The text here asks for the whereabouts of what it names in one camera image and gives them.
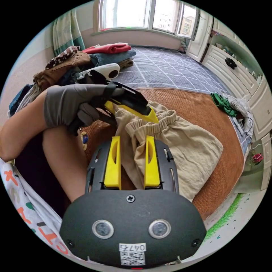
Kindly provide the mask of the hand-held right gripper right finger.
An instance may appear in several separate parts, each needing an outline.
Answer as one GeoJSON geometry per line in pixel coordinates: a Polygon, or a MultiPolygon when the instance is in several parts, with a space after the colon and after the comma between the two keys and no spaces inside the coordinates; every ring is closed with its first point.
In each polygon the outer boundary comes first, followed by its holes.
{"type": "Polygon", "coordinates": [[[153,136],[146,136],[144,188],[157,188],[160,186],[160,175],[153,136]]]}

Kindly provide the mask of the person's left hand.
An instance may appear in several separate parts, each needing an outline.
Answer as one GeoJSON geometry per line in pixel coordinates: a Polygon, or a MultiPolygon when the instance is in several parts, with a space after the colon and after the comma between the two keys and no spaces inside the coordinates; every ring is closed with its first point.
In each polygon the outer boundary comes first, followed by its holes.
{"type": "Polygon", "coordinates": [[[48,88],[43,106],[47,128],[68,126],[76,117],[82,122],[82,127],[88,127],[97,120],[114,124],[111,117],[89,104],[94,99],[101,100],[105,88],[106,85],[98,84],[72,84],[48,88]]]}

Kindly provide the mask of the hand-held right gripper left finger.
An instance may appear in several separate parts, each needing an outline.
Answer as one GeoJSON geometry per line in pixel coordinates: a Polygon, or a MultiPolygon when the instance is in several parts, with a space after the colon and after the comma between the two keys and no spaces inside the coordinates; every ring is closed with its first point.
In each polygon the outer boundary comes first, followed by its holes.
{"type": "Polygon", "coordinates": [[[104,177],[104,186],[106,188],[122,188],[120,136],[112,137],[110,143],[104,177]]]}

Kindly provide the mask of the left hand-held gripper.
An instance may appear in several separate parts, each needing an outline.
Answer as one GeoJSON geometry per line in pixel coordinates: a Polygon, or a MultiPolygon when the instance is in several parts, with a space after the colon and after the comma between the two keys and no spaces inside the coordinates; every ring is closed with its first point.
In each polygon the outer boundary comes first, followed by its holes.
{"type": "Polygon", "coordinates": [[[75,83],[88,83],[91,80],[94,84],[106,85],[103,95],[94,98],[89,102],[93,108],[100,108],[104,111],[115,113],[113,106],[114,103],[116,104],[116,109],[124,109],[144,121],[158,123],[155,111],[148,105],[147,100],[140,92],[119,82],[108,80],[104,75],[96,70],[74,73],[72,78],[75,83]],[[124,89],[124,93],[113,97],[112,92],[116,88],[124,89]]]}

